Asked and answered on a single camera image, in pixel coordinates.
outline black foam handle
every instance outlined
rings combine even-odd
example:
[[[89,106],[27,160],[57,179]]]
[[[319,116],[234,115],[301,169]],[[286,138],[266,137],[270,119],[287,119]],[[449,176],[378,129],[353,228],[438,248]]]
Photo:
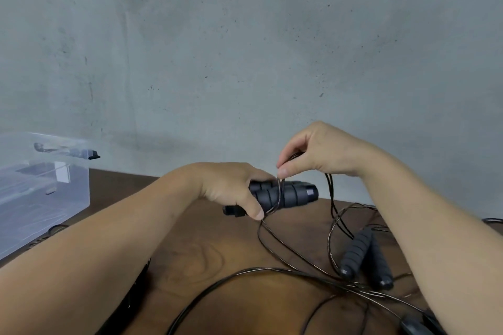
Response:
[[[267,188],[268,183],[274,182],[252,182],[250,183],[251,194],[257,199],[265,213],[270,211],[278,202],[279,188]],[[299,207],[318,200],[318,189],[316,186],[305,182],[285,182],[283,194],[278,209]],[[223,207],[223,213],[227,216],[242,217],[246,211],[239,205],[227,205]]]
[[[393,288],[393,274],[374,236],[372,236],[369,250],[363,260],[362,270],[374,289],[391,290]]]
[[[348,280],[355,278],[370,247],[372,237],[372,230],[369,227],[356,233],[341,260],[340,273],[342,277]]]
[[[423,313],[423,323],[434,335],[447,335],[442,326],[440,326],[437,317],[430,309]]]
[[[434,335],[417,319],[411,317],[410,315],[406,315],[400,320],[400,328],[402,333],[406,335]]]

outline clear plastic bin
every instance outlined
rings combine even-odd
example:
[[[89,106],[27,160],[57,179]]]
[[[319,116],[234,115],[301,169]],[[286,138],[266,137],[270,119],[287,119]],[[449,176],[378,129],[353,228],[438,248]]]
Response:
[[[0,135],[0,259],[90,204],[87,141]]]

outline finger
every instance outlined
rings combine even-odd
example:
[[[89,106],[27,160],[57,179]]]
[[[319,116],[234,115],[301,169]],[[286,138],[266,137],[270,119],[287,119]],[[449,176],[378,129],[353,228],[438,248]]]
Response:
[[[312,166],[309,153],[304,153],[298,158],[281,165],[278,169],[278,179],[286,179],[307,170],[312,170]]]
[[[241,194],[241,197],[236,201],[237,205],[242,206],[242,208],[247,212],[254,220],[262,220],[264,218],[264,210],[262,209],[259,202],[254,198],[252,193],[246,189]]]
[[[302,130],[292,137],[288,141],[286,146],[281,150],[280,157],[276,163],[276,168],[280,168],[283,163],[285,163],[288,158],[295,154],[298,150],[304,150],[307,147],[307,142],[309,141],[309,132]]]
[[[260,168],[253,167],[250,175],[250,180],[256,180],[257,182],[265,182],[266,180],[276,179],[276,176],[271,175]]]

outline person's left hand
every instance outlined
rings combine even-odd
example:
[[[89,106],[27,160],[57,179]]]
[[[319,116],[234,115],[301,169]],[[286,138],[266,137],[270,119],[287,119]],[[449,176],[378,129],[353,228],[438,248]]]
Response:
[[[266,181],[275,177],[248,163],[194,163],[201,185],[200,197],[222,205],[240,205],[255,220],[264,211],[248,189],[251,180]]]

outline brown wooden surface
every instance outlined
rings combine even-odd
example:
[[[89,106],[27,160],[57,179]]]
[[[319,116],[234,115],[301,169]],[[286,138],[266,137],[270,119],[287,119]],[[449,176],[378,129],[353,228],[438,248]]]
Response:
[[[91,170],[91,207],[82,216],[109,206],[153,180]],[[371,216],[369,210],[353,210],[348,213],[346,223],[357,230]],[[325,270],[330,270],[326,254],[330,221],[330,204],[324,199],[306,207],[279,211],[267,219],[281,239]],[[125,334],[164,334],[181,309],[211,283],[244,268],[281,266],[261,247],[256,237],[257,226],[248,217],[224,216],[220,206],[204,201],[187,209],[152,257],[151,288],[140,313]],[[384,233],[378,237],[393,274],[408,272],[391,235]],[[274,240],[265,231],[263,238],[287,261],[302,270],[312,271],[287,250],[274,246]],[[348,243],[339,231],[333,241],[335,251]],[[397,282],[392,293],[405,294],[414,287],[413,279],[406,278]],[[311,310],[329,295],[324,288],[286,275],[261,273],[238,277],[204,298],[187,316],[177,334],[298,334]],[[411,302],[425,307],[420,296]],[[404,312],[399,305],[389,307]],[[361,300],[344,295],[323,307],[306,333],[357,334],[363,311]],[[395,318],[372,308],[366,335],[396,333],[396,329]]]

